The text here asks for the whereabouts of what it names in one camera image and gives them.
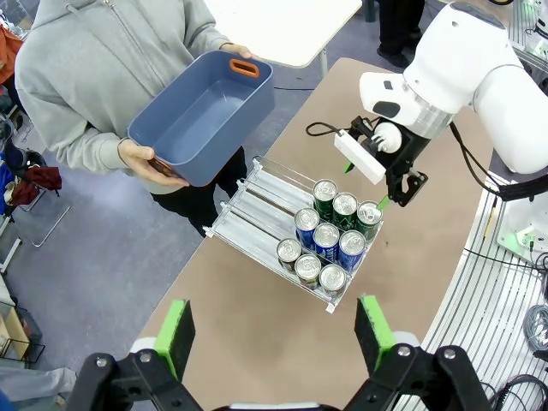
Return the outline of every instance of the person's hand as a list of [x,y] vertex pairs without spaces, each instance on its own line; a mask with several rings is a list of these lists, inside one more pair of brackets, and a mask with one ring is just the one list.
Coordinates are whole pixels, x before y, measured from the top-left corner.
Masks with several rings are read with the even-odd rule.
[[118,154],[122,161],[135,172],[135,174],[150,182],[156,182],[162,186],[186,187],[188,182],[182,178],[164,176],[156,171],[149,163],[154,158],[154,150],[151,147],[137,146],[129,139],[123,140],[118,145]]
[[235,45],[233,43],[226,43],[221,46],[221,50],[229,51],[230,53],[239,54],[243,58],[252,58],[253,54],[245,45]]

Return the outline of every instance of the blue plastic basket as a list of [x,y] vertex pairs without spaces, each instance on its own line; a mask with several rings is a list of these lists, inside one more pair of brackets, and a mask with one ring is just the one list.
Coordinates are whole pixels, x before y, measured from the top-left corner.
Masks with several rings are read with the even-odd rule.
[[129,124],[128,136],[202,187],[274,105],[270,64],[212,51],[190,64]]

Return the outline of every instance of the red cloth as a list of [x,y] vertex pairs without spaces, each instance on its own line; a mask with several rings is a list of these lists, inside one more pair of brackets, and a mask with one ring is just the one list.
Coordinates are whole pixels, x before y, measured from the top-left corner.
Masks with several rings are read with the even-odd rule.
[[61,189],[61,176],[57,167],[31,167],[25,173],[25,177],[48,190]]
[[34,184],[23,180],[15,187],[9,203],[12,206],[26,206],[27,204],[31,204],[38,197],[38,194],[39,190]]
[[39,189],[34,184],[47,190],[61,189],[61,176],[57,167],[31,167],[25,177],[26,180],[21,180],[11,194],[12,206],[31,204],[39,194]]

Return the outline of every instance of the blue can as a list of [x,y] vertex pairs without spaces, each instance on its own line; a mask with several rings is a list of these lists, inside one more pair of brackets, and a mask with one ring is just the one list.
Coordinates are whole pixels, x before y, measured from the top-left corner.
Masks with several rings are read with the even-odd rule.
[[331,223],[322,223],[314,231],[316,254],[323,258],[322,263],[337,262],[339,252],[339,229]]
[[314,230],[319,224],[319,214],[313,208],[303,208],[295,214],[295,227],[301,245],[314,251]]
[[366,237],[352,229],[341,235],[339,241],[339,265],[343,270],[353,272],[366,251]]

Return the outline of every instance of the brown table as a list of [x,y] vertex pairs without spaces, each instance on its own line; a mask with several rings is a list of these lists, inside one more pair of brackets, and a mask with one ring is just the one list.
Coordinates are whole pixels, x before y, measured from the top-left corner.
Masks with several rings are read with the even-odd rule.
[[[313,179],[330,178],[359,198],[380,200],[385,184],[357,171],[333,137],[308,137],[324,121],[347,127],[365,115],[358,80],[380,68],[339,60],[280,135],[267,157]],[[491,143],[479,118],[463,111],[456,124],[482,164]],[[170,302],[190,299],[196,339],[184,383],[205,409],[232,402],[318,401],[344,406],[366,377],[354,337],[356,297],[376,295],[392,330],[423,338],[453,276],[468,236],[480,187],[453,137],[434,140],[416,162],[430,181],[407,207],[392,205],[384,227],[334,314],[325,303],[266,270],[217,238],[206,239],[150,317],[155,336]]]

